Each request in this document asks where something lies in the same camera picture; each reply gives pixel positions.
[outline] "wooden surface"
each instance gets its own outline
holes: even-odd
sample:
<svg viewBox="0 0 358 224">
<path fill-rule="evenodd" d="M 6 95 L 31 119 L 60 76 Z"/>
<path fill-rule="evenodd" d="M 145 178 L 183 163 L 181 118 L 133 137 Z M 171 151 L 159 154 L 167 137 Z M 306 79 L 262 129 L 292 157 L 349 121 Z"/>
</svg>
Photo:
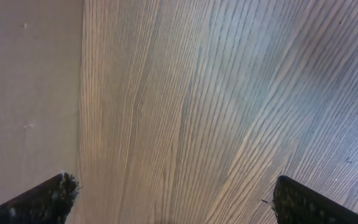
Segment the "wooden surface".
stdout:
<svg viewBox="0 0 358 224">
<path fill-rule="evenodd" d="M 76 173 L 83 3 L 0 0 L 0 204 Z"/>
<path fill-rule="evenodd" d="M 358 213 L 358 1 L 86 0 L 77 223 L 275 223 L 288 175 Z"/>
</svg>

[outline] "beige surface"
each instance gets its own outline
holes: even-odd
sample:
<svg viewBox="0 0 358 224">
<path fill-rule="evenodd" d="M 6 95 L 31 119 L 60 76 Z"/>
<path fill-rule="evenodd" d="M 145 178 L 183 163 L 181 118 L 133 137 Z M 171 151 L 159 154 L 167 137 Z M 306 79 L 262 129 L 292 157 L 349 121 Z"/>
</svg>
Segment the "beige surface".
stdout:
<svg viewBox="0 0 358 224">
<path fill-rule="evenodd" d="M 0 204 L 76 173 L 79 0 L 0 0 Z"/>
<path fill-rule="evenodd" d="M 286 174 L 358 213 L 358 1 L 86 0 L 78 223 L 275 223 Z"/>
</svg>

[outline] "black object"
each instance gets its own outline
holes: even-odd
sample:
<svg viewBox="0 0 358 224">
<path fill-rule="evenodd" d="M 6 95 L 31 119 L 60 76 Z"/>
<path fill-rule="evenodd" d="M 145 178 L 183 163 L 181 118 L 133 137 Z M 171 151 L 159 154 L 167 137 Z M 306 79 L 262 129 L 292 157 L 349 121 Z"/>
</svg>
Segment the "black object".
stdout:
<svg viewBox="0 0 358 224">
<path fill-rule="evenodd" d="M 58 174 L 0 205 L 0 223 L 63 224 L 78 192 L 72 175 Z"/>
<path fill-rule="evenodd" d="M 358 224 L 358 214 L 287 176 L 277 179 L 273 196 L 278 224 Z"/>
</svg>

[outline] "wood plank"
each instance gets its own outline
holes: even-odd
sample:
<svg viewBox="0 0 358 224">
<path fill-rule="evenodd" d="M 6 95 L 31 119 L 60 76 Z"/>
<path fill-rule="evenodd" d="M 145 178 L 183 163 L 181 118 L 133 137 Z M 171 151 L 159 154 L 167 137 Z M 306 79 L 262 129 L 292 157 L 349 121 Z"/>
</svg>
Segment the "wood plank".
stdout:
<svg viewBox="0 0 358 224">
<path fill-rule="evenodd" d="M 78 223 L 275 223 L 285 174 L 358 213 L 358 1 L 86 0 Z"/>
<path fill-rule="evenodd" d="M 76 173 L 83 2 L 0 0 L 0 204 Z"/>
</svg>

